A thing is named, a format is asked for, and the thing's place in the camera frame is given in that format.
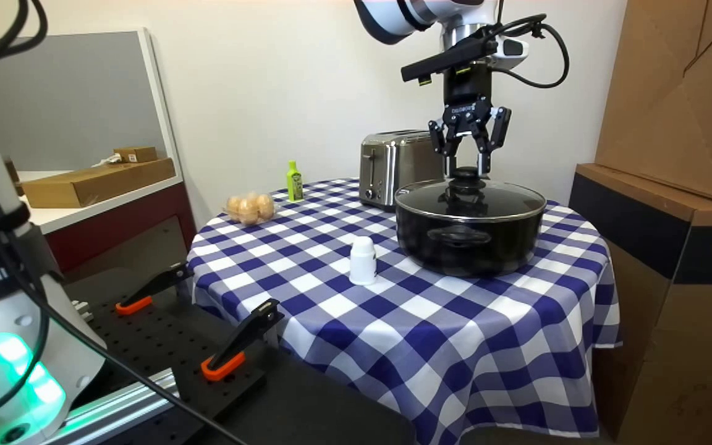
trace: gingham tablecloth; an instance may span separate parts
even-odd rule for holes
[[[611,254],[573,210],[548,203],[528,267],[458,280],[402,254],[392,215],[359,203],[356,181],[304,185],[265,226],[213,217],[188,265],[200,305],[245,318],[265,299],[286,313],[282,346],[402,412],[418,443],[502,426],[597,436],[590,351],[617,346]],[[348,281],[356,236],[375,242],[377,280]]]

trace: cardboard box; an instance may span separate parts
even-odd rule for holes
[[[712,199],[712,0],[628,0],[595,163]]]
[[[114,154],[119,154],[123,163],[158,160],[156,145],[121,145],[114,149]]]
[[[21,182],[32,207],[84,207],[172,178],[170,158],[72,170]]]
[[[712,443],[712,200],[579,166],[570,207],[611,246],[623,346],[595,351],[617,445]]]

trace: black pot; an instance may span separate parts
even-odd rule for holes
[[[547,200],[528,189],[458,168],[453,181],[396,199],[398,241],[442,275],[492,276],[532,258],[543,207]]]

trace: pot lid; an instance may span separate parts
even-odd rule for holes
[[[402,192],[396,206],[445,221],[518,221],[543,210],[543,199],[523,185],[482,181],[477,168],[458,168],[453,181]]]

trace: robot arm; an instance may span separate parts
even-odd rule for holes
[[[503,145],[512,112],[492,103],[492,74],[502,71],[532,86],[556,86],[568,74],[568,54],[558,33],[543,24],[547,14],[532,14],[502,24],[503,0],[356,0],[359,17],[367,34],[382,44],[396,44],[429,24],[442,24],[445,51],[402,68],[402,81],[428,84],[432,74],[442,74],[442,119],[429,122],[429,142],[446,158],[446,176],[458,168],[458,145],[461,135],[472,135],[480,152],[477,174],[490,174],[490,157]],[[521,34],[553,34],[564,51],[564,74],[550,84],[535,84],[512,74],[526,60]]]

